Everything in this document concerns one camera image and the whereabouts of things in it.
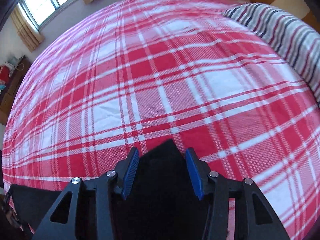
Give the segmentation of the black pants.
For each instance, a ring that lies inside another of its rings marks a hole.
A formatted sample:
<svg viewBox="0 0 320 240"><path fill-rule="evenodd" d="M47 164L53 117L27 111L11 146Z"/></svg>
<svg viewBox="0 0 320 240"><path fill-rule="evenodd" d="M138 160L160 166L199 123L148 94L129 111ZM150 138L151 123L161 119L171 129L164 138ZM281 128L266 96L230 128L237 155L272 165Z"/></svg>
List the black pants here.
<svg viewBox="0 0 320 240"><path fill-rule="evenodd" d="M30 239L62 191L11 185L8 195ZM185 154L172 140L139 155L125 200L112 195L116 239L201 239L207 209L208 202L195 196Z"/></svg>

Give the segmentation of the red white plaid bedsheet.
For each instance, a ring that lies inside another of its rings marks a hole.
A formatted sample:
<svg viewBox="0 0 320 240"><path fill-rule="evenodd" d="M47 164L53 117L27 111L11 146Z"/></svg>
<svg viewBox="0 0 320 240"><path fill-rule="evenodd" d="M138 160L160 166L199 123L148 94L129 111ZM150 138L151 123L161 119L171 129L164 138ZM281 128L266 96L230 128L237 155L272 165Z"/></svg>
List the red white plaid bedsheet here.
<svg viewBox="0 0 320 240"><path fill-rule="evenodd" d="M265 42L222 15L237 0L123 0L33 62L4 133L4 187L60 190L135 146L193 147L251 177L291 239L319 216L319 107Z"/></svg>

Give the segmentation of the grey striped pillow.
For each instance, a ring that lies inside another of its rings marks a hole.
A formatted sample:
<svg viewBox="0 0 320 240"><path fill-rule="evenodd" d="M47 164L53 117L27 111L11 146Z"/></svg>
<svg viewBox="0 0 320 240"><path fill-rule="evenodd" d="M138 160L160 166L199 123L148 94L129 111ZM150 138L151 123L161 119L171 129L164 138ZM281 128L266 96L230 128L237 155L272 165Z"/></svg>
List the grey striped pillow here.
<svg viewBox="0 0 320 240"><path fill-rule="evenodd" d="M266 42L306 82L319 102L319 33L292 14L264 3L228 9L223 16Z"/></svg>

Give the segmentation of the brown wooden dresser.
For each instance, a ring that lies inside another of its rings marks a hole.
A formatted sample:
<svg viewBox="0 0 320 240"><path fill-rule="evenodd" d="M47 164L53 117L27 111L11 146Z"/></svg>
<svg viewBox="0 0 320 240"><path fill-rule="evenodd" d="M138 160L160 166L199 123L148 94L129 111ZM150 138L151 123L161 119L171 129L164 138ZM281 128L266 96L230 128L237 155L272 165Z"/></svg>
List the brown wooden dresser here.
<svg viewBox="0 0 320 240"><path fill-rule="evenodd" d="M31 66L31 61L23 56L18 61L17 68L13 71L8 84L1 91L1 124L7 124L17 91Z"/></svg>

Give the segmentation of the beige curtain left panel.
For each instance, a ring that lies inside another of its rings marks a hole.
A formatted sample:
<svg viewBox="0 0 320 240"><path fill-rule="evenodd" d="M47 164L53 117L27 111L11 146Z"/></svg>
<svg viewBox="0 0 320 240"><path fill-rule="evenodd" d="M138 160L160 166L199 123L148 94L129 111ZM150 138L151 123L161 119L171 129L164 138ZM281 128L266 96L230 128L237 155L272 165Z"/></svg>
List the beige curtain left panel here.
<svg viewBox="0 0 320 240"><path fill-rule="evenodd" d="M30 52L35 51L44 41L44 36L28 18L22 6L16 5L10 17L23 44Z"/></svg>

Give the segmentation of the red bag on dresser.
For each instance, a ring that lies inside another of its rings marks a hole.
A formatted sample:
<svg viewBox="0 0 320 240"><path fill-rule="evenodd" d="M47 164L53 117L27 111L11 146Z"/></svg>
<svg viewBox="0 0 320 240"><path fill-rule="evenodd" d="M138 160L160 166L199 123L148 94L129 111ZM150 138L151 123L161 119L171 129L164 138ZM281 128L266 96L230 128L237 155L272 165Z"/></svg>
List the red bag on dresser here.
<svg viewBox="0 0 320 240"><path fill-rule="evenodd" d="M1 65L0 66L1 85L4 85L9 82L9 80L10 80L9 74L10 74L10 69L6 65Z"/></svg>

